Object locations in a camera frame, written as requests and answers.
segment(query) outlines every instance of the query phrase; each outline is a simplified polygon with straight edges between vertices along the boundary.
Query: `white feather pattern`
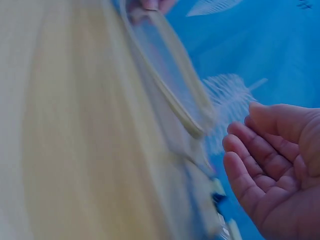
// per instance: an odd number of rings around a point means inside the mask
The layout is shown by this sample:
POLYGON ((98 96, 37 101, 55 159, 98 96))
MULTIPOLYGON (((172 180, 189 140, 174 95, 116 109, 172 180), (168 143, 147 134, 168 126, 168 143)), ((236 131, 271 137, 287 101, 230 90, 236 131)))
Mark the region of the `white feather pattern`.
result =
POLYGON ((203 80, 205 89, 215 107, 218 121, 209 135, 209 154, 221 154, 224 149, 222 140, 231 122, 243 121, 248 115, 249 103, 256 101, 252 90, 267 81, 263 78, 247 88, 241 77, 236 74, 221 74, 203 80))
POLYGON ((242 0, 198 0, 187 17, 216 14, 238 5, 242 0))

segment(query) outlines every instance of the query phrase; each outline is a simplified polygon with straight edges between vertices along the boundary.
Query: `fingertip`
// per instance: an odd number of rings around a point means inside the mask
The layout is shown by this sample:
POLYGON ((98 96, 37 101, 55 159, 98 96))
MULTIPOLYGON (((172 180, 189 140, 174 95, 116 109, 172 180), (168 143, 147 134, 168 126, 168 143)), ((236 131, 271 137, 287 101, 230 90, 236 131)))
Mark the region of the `fingertip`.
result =
POLYGON ((234 132, 235 131, 237 132, 237 129, 239 129, 239 125, 242 125, 242 123, 240 123, 238 121, 234 121, 234 122, 230 123, 226 129, 227 133, 234 134, 234 132))
POLYGON ((244 163, 234 151, 228 151, 225 153, 223 157, 223 165, 225 173, 230 181, 248 172, 244 163))

